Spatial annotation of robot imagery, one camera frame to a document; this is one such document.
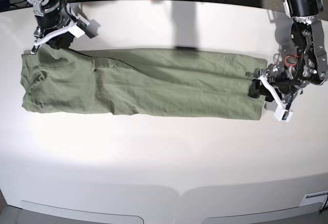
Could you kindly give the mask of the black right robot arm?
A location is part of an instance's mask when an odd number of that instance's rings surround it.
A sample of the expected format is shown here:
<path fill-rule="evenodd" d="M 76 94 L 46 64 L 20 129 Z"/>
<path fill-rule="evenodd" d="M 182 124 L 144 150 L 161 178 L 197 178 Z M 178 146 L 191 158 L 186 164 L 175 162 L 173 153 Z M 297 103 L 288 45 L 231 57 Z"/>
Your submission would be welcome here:
<path fill-rule="evenodd" d="M 27 0 L 32 6 L 37 27 L 35 40 L 41 40 L 50 33 L 76 22 L 76 17 L 68 12 L 66 0 Z"/>

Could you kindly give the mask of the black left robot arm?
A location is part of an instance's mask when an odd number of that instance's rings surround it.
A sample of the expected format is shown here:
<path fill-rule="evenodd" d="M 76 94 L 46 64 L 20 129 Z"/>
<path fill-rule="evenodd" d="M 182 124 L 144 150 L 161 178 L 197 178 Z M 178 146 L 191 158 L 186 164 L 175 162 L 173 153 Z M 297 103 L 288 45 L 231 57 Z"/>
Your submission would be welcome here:
<path fill-rule="evenodd" d="M 296 48 L 294 54 L 286 54 L 282 61 L 257 70 L 249 88 L 249 97 L 272 102 L 273 95 L 261 83 L 264 74 L 278 97 L 290 103 L 297 91 L 308 84 L 322 85 L 327 81 L 327 53 L 324 48 L 322 22 L 318 18 L 323 11 L 322 0 L 282 0 L 286 15 L 292 19 L 290 30 Z"/>

